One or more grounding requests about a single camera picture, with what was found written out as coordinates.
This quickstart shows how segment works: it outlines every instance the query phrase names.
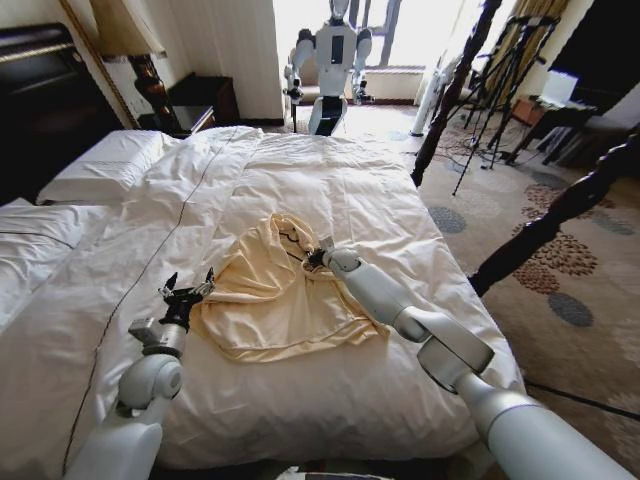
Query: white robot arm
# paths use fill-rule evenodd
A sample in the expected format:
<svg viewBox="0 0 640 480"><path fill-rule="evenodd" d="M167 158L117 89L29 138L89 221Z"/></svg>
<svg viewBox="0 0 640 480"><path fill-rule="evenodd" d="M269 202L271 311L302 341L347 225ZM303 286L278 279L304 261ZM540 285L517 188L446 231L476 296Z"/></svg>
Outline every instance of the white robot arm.
<svg viewBox="0 0 640 480"><path fill-rule="evenodd" d="M89 435L65 480L143 480L149 477L162 440L162 421L182 386L179 358L189 330L191 307L214 288L213 271L194 288L174 290L177 274L160 293L169 305L163 319L136 320L129 333L143 357L120 378L118 396Z"/></svg>
<svg viewBox="0 0 640 480"><path fill-rule="evenodd" d="M302 90L300 90L300 68L313 55L315 42L316 40L310 30L306 28L300 30L296 48L291 56L291 63L284 68L287 88L282 93L288 95L294 105L300 103L303 95Z"/></svg>
<svg viewBox="0 0 640 480"><path fill-rule="evenodd" d="M632 479L629 472L543 405L480 378L493 351L455 320L412 306L403 287L354 250L331 239L309 257L328 267L376 320L423 343L418 362L445 390L459 394L478 433L512 479Z"/></svg>
<svg viewBox="0 0 640 480"><path fill-rule="evenodd" d="M353 64L353 74L351 75L351 98L353 103L371 103L375 99L367 95L367 81L365 79L364 67L367 57L371 53L371 30L365 28L358 33L356 44L356 59Z"/></svg>

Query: lamp base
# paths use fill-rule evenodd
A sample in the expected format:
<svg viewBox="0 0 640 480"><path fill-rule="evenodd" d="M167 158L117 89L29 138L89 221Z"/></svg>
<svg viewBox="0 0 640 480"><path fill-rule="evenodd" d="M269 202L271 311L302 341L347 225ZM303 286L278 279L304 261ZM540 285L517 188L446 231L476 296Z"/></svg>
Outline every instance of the lamp base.
<svg viewBox="0 0 640 480"><path fill-rule="evenodd" d="M140 95L151 104L151 108L158 116L162 131L171 133L180 129L169 96L164 88L164 83L158 77L156 67L151 61L151 55L130 55L129 63L136 73L134 85Z"/></svg>

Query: bed post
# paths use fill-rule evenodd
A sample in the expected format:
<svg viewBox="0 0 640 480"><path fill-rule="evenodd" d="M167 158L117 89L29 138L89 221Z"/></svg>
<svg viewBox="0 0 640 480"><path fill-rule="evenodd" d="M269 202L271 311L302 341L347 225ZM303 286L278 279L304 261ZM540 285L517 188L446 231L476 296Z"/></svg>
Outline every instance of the bed post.
<svg viewBox="0 0 640 480"><path fill-rule="evenodd" d="M489 34L489 28L491 27L491 21L496 13L496 10L502 3L502 0L485 0L482 8L482 13L478 22L476 23L471 35L467 38L467 43L464 45L462 52L462 58L456 65L456 69L453 72L453 78L449 86L444 92L442 102L440 103L440 111L436 118L431 122L429 126L429 133L425 138L424 143L420 147L418 156L416 158L416 164L411 173L411 178L416 187L422 184L422 176L427 169L433 158L433 154L436 151L440 136L447 126L447 120L449 112L455 107L458 99L460 98L460 92L462 91L462 85L464 84L469 70L471 69L471 62L476 57L482 45L484 45L487 35Z"/></svg>
<svg viewBox="0 0 640 480"><path fill-rule="evenodd" d="M564 190L542 217L527 223L480 265L478 271L469 277L476 293L484 295L494 283L513 273L542 245L553 240L562 223L586 212L602 200L633 157L639 156L638 134L631 135L625 144L609 150L600 158L595 170Z"/></svg>

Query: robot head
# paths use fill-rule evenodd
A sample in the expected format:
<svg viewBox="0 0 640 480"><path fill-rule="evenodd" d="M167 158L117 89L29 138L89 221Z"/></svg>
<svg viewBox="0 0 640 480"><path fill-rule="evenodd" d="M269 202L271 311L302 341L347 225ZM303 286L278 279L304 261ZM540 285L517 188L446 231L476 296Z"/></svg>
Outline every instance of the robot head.
<svg viewBox="0 0 640 480"><path fill-rule="evenodd" d="M349 0L329 0L331 6L331 19L342 20L349 8Z"/></svg>

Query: white pillow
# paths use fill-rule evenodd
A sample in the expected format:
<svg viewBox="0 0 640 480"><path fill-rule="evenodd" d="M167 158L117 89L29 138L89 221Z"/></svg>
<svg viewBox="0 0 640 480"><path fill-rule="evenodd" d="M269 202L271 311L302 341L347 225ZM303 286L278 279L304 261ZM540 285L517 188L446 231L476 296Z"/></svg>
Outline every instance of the white pillow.
<svg viewBox="0 0 640 480"><path fill-rule="evenodd" d="M0 207L0 331L109 211L15 202Z"/></svg>
<svg viewBox="0 0 640 480"><path fill-rule="evenodd" d="M142 174L179 142L161 132L111 132L49 182L36 203L121 203Z"/></svg>

